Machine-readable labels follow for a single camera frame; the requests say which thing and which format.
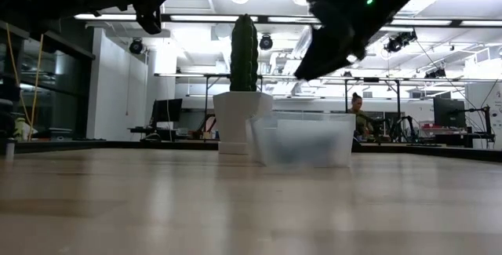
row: spotlight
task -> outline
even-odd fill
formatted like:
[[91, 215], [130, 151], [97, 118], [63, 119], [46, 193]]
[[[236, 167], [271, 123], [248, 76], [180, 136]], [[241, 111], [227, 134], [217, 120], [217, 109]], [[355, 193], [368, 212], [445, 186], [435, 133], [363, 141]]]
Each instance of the spotlight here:
[[409, 45], [413, 40], [417, 40], [417, 33], [415, 31], [412, 32], [401, 32], [398, 36], [389, 38], [389, 42], [384, 47], [385, 50], [389, 53], [397, 53], [403, 47]]
[[143, 39], [141, 38], [134, 38], [133, 42], [129, 46], [129, 51], [132, 54], [140, 55], [143, 54], [145, 51], [145, 47], [143, 45]]
[[261, 37], [260, 49], [270, 50], [273, 45], [274, 45], [274, 42], [272, 41], [272, 38], [270, 37], [270, 35], [264, 35]]
[[433, 71], [429, 71], [425, 74], [424, 78], [445, 78], [446, 71], [444, 68], [439, 68]]
[[445, 78], [446, 77], [446, 71], [444, 68], [440, 68], [436, 71], [436, 74], [438, 74], [438, 78]]

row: white wall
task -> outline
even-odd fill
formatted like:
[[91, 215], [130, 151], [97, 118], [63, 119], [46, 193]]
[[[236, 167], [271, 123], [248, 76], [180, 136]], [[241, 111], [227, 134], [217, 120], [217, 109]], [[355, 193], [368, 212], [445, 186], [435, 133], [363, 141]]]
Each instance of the white wall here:
[[[482, 108], [485, 106], [490, 106], [490, 123], [492, 125], [493, 133], [498, 137], [496, 138], [495, 144], [490, 144], [490, 148], [497, 150], [502, 149], [502, 82], [494, 85], [492, 82], [482, 82], [482, 83], [472, 83], [467, 85], [466, 95], [469, 101], [474, 105], [466, 104], [466, 108]], [[482, 125], [486, 126], [486, 120], [483, 113], [478, 112], [467, 113], [467, 116], [471, 118], [473, 122], [478, 124], [480, 127]], [[484, 140], [475, 140], [475, 148], [486, 148], [486, 142]]]
[[144, 126], [147, 65], [106, 37], [94, 31], [93, 61], [89, 91], [88, 138], [139, 140], [127, 130]]

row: bottle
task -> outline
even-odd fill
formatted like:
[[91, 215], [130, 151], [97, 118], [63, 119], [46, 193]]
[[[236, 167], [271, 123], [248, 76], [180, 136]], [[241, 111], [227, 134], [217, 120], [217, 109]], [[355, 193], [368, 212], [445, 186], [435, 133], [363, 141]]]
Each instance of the bottle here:
[[24, 139], [24, 122], [24, 118], [16, 119], [16, 130], [14, 130], [14, 138], [16, 138], [17, 141], [23, 141]]

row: woman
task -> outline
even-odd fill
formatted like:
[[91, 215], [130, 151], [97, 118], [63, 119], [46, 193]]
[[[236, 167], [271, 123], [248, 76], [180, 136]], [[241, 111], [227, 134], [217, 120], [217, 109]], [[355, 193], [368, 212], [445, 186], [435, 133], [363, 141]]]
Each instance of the woman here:
[[373, 131], [371, 123], [368, 122], [369, 118], [367, 118], [365, 112], [361, 110], [361, 106], [362, 97], [357, 93], [352, 94], [352, 108], [350, 108], [348, 112], [355, 114], [355, 132], [356, 136], [360, 139], [363, 137], [366, 138], [368, 133]]

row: clear plastic container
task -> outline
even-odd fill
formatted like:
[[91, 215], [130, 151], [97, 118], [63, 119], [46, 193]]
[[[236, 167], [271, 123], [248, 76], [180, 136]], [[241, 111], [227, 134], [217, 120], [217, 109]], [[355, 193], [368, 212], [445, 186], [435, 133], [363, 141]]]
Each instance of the clear plastic container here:
[[353, 114], [275, 112], [247, 121], [250, 157], [266, 166], [350, 167]]

